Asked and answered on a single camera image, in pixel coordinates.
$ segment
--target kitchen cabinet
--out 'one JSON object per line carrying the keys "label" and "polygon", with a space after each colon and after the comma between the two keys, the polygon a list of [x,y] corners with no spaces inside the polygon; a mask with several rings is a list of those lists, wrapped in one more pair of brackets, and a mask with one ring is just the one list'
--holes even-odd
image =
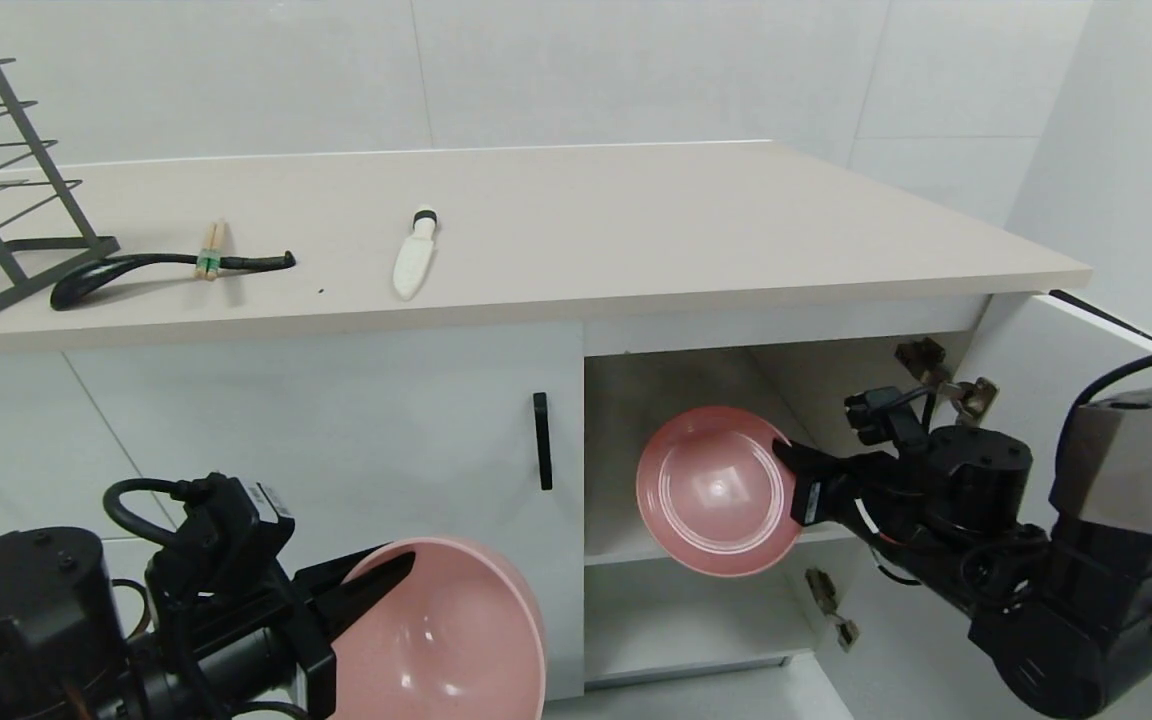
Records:
{"label": "kitchen cabinet", "polygon": [[[136,475],[60,353],[0,355],[0,535],[78,525],[124,537],[101,509],[111,484]],[[165,521],[150,497],[128,506]]]}
{"label": "kitchen cabinet", "polygon": [[[986,427],[1032,445],[1024,520],[1049,520],[1043,469],[1064,402],[1146,351],[1030,295],[1084,283],[1084,266],[773,143],[156,162],[91,168],[81,190],[128,251],[195,251],[227,209],[243,253],[296,238],[302,263],[213,285],[146,270],[71,313],[28,300],[0,314],[0,357],[71,364],[121,473],[219,470],[278,488],[297,515],[289,569],[402,537],[492,544],[540,598],[553,717],[699,717],[687,712],[749,692],[751,717],[846,719],[794,705],[829,685],[861,719],[922,703],[918,717],[960,720],[982,698],[1029,717],[965,620],[882,578],[843,528],[806,530],[756,577],[702,577],[649,536],[634,480],[655,429],[695,406],[858,452],[842,401],[914,387],[893,351],[932,336],[958,379],[1000,384]],[[403,304],[388,273],[422,202],[444,219],[439,255]],[[5,442],[33,432],[6,427]],[[819,609],[809,569],[832,579],[850,632]],[[669,687],[707,691],[676,711]],[[890,712],[888,694],[902,698]]]}
{"label": "kitchen cabinet", "polygon": [[[442,328],[70,354],[147,477],[218,470],[297,516],[294,570],[399,538],[503,552],[538,594],[550,692],[582,685],[581,325]],[[541,488],[535,393],[548,406]]]}

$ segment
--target cabinet handle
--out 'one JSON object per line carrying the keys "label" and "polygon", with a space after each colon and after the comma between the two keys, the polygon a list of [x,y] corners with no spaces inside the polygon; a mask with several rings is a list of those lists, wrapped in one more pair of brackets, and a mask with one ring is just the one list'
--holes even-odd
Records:
{"label": "cabinet handle", "polygon": [[550,397],[543,392],[531,393],[531,409],[536,414],[536,460],[540,461],[540,488],[554,488],[554,458],[550,456]]}

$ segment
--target countertop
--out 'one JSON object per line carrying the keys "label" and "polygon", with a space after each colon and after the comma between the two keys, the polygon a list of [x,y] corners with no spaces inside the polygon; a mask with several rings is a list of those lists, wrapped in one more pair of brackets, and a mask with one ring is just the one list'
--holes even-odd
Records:
{"label": "countertop", "polygon": [[[65,313],[37,293],[0,313],[0,353],[1046,291],[1091,276],[1033,242],[765,141],[65,174],[83,179],[84,213],[124,253],[197,252],[223,218],[225,252],[291,250],[300,264],[214,283],[188,279],[187,265],[135,270]],[[0,214],[10,195],[0,192]],[[402,302],[391,272],[422,204],[438,210],[438,253],[419,295]],[[59,202],[47,209],[8,237],[74,234]]]}

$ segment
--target wire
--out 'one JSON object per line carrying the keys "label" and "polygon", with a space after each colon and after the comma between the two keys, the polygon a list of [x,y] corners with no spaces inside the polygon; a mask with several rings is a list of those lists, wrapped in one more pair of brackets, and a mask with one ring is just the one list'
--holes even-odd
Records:
{"label": "wire", "polygon": [[150,626],[150,591],[145,589],[145,585],[137,583],[136,579],[118,578],[111,585],[114,585],[114,588],[131,588],[132,591],[141,594],[141,621],[138,621],[136,628],[127,637],[134,638],[136,635],[145,632]]}
{"label": "wire", "polygon": [[910,402],[914,402],[915,400],[918,400],[918,397],[923,397],[924,395],[933,395],[934,392],[937,392],[937,388],[932,388],[932,387],[929,387],[929,386],[918,386],[918,387],[916,387],[916,388],[907,392],[905,395],[902,395],[900,397],[895,397],[895,400],[882,402],[881,406],[874,407],[874,409],[870,410],[869,412],[870,414],[886,414],[886,411],[893,409],[893,407],[909,406]]}
{"label": "wire", "polygon": [[159,492],[165,493],[165,495],[175,497],[179,492],[179,485],[168,480],[156,480],[152,478],[119,480],[113,486],[109,486],[109,488],[106,488],[103,500],[105,514],[109,515],[109,520],[113,520],[114,524],[123,528],[127,532],[132,533],[132,536],[147,539],[147,541],[153,544],[160,544],[160,546],[182,552],[191,550],[191,544],[177,538],[172,530],[159,528],[159,525],[150,523],[150,521],[142,518],[141,515],[134,514],[134,511],[127,509],[127,506],[123,506],[123,495],[134,491]]}
{"label": "wire", "polygon": [[923,432],[932,432],[932,412],[937,409],[937,395],[927,395],[927,400],[923,401]]}
{"label": "wire", "polygon": [[1121,379],[1128,376],[1134,376],[1140,372],[1140,370],[1147,370],[1152,367],[1152,355],[1146,355],[1139,359],[1130,361],[1126,365],[1120,365],[1111,370],[1108,373],[1102,374],[1100,378],[1096,378],[1092,384],[1083,388],[1083,392],[1078,393],[1078,396],[1074,399],[1074,406],[1070,406],[1069,412],[1064,415],[1064,425],[1060,429],[1060,439],[1056,440],[1056,462],[1058,467],[1060,464],[1061,450],[1064,449],[1066,438],[1069,435],[1069,425],[1074,422],[1074,411],[1078,410],[1081,406],[1086,406],[1087,402],[1092,401],[1092,397],[1097,396],[1102,389],[1111,387],[1112,384],[1121,381]]}
{"label": "wire", "polygon": [[291,705],[290,702],[249,702],[247,705],[238,705],[238,711],[234,712],[234,715],[247,715],[248,712],[262,710],[282,712],[283,715],[296,717],[296,720],[311,720],[308,711],[301,706]]}
{"label": "wire", "polygon": [[215,691],[212,691],[207,676],[202,674],[202,667],[198,666],[198,660],[191,652],[194,642],[189,637],[189,621],[194,619],[194,607],[197,601],[197,593],[189,593],[189,600],[180,605],[177,617],[175,617],[172,628],[172,644],[174,646],[172,650],[175,661],[177,661],[180,679],[184,680],[184,683],[198,694],[202,707],[211,717],[211,720],[232,720],[233,715],[217,697]]}
{"label": "wire", "polygon": [[874,568],[878,568],[878,571],[881,573],[882,575],[886,575],[887,579],[890,579],[890,582],[905,585],[905,588],[918,588],[919,585],[923,584],[914,578],[901,578],[900,575],[896,575],[895,573],[892,573],[892,570],[884,568],[882,561],[878,559],[878,551],[874,550],[874,546],[869,546],[869,555],[874,556]]}

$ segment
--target pink plate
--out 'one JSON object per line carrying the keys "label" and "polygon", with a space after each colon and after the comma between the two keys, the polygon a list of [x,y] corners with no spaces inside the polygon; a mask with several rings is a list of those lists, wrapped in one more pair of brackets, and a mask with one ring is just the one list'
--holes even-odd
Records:
{"label": "pink plate", "polygon": [[411,574],[332,643],[335,719],[538,720],[545,630],[526,581],[461,538],[412,538],[372,553],[348,579],[415,551]]}
{"label": "pink plate", "polygon": [[687,568],[737,578],[776,563],[803,526],[790,518],[794,475],[772,454],[787,441],[758,415],[696,407],[657,430],[639,458],[639,511]]}

